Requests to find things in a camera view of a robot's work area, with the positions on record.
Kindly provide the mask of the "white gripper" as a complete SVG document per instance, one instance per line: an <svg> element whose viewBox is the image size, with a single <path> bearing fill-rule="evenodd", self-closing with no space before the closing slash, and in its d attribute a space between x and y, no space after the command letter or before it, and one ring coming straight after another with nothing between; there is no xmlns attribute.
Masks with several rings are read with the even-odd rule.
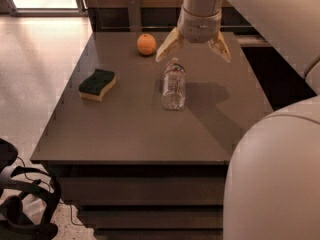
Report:
<svg viewBox="0 0 320 240"><path fill-rule="evenodd" d="M156 61L161 62L167 56L183 47L184 38L191 43L208 42L209 48L225 62L231 62L231 53L220 31L222 12L211 16L194 16L182 9L175 27L160 45Z"/></svg>

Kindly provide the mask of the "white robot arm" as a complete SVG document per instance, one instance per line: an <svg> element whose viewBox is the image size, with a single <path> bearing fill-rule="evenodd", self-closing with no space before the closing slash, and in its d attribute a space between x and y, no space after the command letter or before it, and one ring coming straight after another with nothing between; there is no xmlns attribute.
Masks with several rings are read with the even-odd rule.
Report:
<svg viewBox="0 0 320 240"><path fill-rule="evenodd" d="M238 143L228 166L223 240L320 240L320 0L183 0L157 57L184 41L225 60L220 32L228 1L273 47L250 62L274 109Z"/></svg>

